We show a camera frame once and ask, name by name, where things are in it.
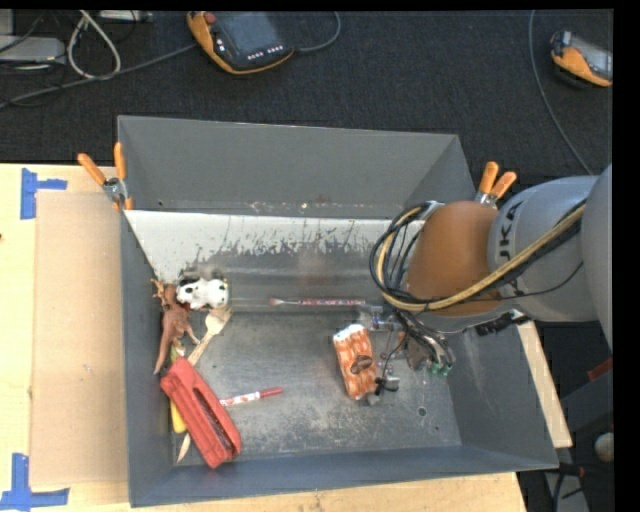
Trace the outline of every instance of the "white cow toy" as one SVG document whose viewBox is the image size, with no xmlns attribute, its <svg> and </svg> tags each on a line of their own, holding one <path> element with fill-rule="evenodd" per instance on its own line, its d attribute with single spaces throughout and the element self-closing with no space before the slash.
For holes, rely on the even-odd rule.
<svg viewBox="0 0 640 512">
<path fill-rule="evenodd" d="M 229 305 L 229 285 L 222 279 L 183 279 L 178 284 L 176 299 L 194 310 L 225 308 Z"/>
</svg>

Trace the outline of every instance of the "cardboard sheet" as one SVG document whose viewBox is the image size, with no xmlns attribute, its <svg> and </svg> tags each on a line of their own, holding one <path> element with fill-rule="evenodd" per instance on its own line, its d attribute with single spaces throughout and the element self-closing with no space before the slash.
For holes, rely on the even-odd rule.
<svg viewBox="0 0 640 512">
<path fill-rule="evenodd" d="M 123 481 L 118 214 L 103 192 L 38 193 L 30 481 Z"/>
</svg>

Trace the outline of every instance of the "black floor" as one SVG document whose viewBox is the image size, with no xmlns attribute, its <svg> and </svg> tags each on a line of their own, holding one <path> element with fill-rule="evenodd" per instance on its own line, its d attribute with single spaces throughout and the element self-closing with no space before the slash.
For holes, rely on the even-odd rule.
<svg viewBox="0 0 640 512">
<path fill-rule="evenodd" d="M 32 35 L 65 44 L 80 19 L 73 10 L 14 12 L 16 35 L 33 28 Z M 516 170 L 510 193 L 597 175 L 612 162 L 613 86 L 562 80 L 549 42 L 570 30 L 613 52 L 613 9 L 340 12 L 332 44 L 248 76 L 214 64 L 194 45 L 185 17 L 154 11 L 152 23 L 104 23 L 126 71 L 109 80 L 78 85 L 83 80 L 70 66 L 0 66 L 0 162 L 68 164 L 87 152 L 98 165 L 112 165 L 121 114 L 454 133 L 476 185 L 488 160 Z M 278 16 L 297 48 L 329 41 L 337 21 L 330 11 Z M 178 49 L 185 50 L 137 68 Z M 75 55 L 85 72 L 113 69 L 93 30 Z M 203 148 L 212 161 L 218 149 Z M 401 179 L 402 169 L 396 172 Z M 610 355 L 597 325 L 540 325 L 540 334 L 560 398 L 588 383 L 587 372 Z M 591 461 L 594 432 L 609 423 L 575 432 L 576 461 Z M 520 477 L 529 512 L 551 510 L 543 475 Z M 612 471 L 597 470 L 584 479 L 591 512 L 613 510 L 612 480 Z"/>
</svg>

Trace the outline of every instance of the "brown dinosaur toy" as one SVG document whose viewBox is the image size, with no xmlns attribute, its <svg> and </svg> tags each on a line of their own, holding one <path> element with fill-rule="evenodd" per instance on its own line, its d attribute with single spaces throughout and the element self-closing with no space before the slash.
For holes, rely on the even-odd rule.
<svg viewBox="0 0 640 512">
<path fill-rule="evenodd" d="M 194 336 L 191 324 L 189 323 L 189 312 L 176 302 L 176 287 L 172 284 L 165 285 L 156 279 L 151 279 L 156 285 L 157 292 L 153 295 L 160 299 L 163 309 L 162 314 L 162 337 L 160 338 L 160 351 L 153 374 L 160 372 L 167 356 L 169 346 L 173 344 L 176 348 L 182 346 L 180 338 L 185 333 L 193 340 L 194 345 L 200 341 Z"/>
</svg>

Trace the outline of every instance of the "blue tape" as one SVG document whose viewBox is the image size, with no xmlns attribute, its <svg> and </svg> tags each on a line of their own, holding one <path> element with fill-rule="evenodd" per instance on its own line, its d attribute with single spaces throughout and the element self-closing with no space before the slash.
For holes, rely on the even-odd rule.
<svg viewBox="0 0 640 512">
<path fill-rule="evenodd" d="M 40 189 L 66 190 L 65 180 L 49 179 L 38 181 L 38 175 L 27 168 L 22 168 L 22 191 L 20 201 L 20 218 L 33 219 L 36 216 L 36 192 Z"/>
<path fill-rule="evenodd" d="M 14 453 L 11 468 L 11 490 L 2 491 L 0 510 L 29 512 L 32 507 L 66 505 L 69 488 L 50 492 L 31 492 L 29 487 L 29 457 Z"/>
</svg>

